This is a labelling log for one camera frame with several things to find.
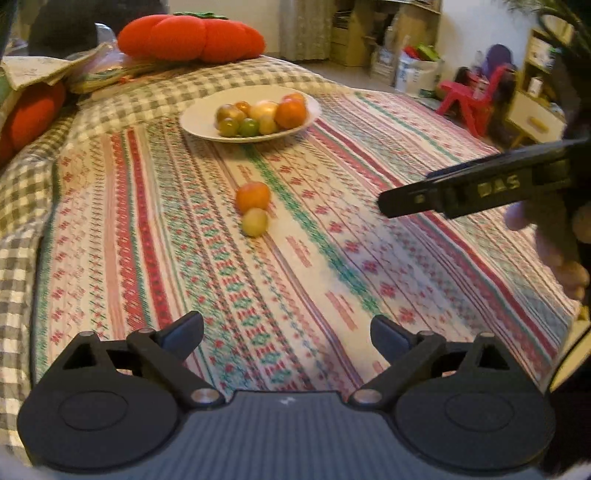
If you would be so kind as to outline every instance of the white logo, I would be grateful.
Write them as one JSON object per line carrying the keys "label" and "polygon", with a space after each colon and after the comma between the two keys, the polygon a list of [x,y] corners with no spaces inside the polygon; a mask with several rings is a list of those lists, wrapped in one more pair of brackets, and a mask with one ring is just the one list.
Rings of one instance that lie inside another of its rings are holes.
{"label": "white logo", "polygon": [[294,397],[287,397],[283,400],[280,400],[280,402],[283,403],[286,407],[289,407],[290,403],[296,403],[296,400]]}

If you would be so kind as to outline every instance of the screw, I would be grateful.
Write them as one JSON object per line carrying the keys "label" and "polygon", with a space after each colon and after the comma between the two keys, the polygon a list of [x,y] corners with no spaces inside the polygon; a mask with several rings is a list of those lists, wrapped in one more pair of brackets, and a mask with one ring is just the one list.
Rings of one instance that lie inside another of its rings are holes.
{"label": "screw", "polygon": [[212,388],[199,388],[191,393],[191,400],[200,405],[211,405],[220,399],[220,393]]}
{"label": "screw", "polygon": [[382,394],[371,388],[362,388],[353,394],[353,400],[359,405],[375,405],[382,400]]}

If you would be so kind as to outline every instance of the pink plastic chair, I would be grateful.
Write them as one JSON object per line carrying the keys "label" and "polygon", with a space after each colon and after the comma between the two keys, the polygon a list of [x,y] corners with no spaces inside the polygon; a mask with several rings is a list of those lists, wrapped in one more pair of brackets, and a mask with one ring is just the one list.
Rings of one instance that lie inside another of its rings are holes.
{"label": "pink plastic chair", "polygon": [[441,107],[437,110],[437,113],[439,115],[445,115],[455,102],[459,102],[462,116],[470,133],[476,138],[484,137],[493,111],[493,96],[503,75],[511,68],[512,66],[508,63],[497,67],[491,77],[484,97],[480,100],[474,99],[474,90],[466,85],[450,81],[441,82],[439,87],[448,92],[448,94]]}

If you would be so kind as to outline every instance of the purple object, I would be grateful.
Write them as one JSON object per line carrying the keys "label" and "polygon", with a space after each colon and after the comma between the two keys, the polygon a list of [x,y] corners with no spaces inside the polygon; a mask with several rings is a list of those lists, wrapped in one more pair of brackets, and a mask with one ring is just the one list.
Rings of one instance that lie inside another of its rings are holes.
{"label": "purple object", "polygon": [[489,48],[482,64],[482,74],[490,80],[497,68],[505,64],[513,65],[513,54],[511,50],[504,45],[493,45]]}

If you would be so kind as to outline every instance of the wall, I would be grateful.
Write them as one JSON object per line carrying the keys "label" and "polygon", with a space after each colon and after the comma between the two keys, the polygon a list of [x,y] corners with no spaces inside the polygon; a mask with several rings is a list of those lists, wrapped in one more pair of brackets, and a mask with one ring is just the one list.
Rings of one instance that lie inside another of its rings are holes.
{"label": "wall", "polygon": [[256,28],[267,52],[279,52],[280,0],[168,0],[171,12],[215,12]]}
{"label": "wall", "polygon": [[444,79],[453,79],[458,67],[469,67],[475,54],[497,43],[513,52],[521,68],[530,29],[535,22],[511,13],[500,0],[443,0],[437,49],[445,59]]}

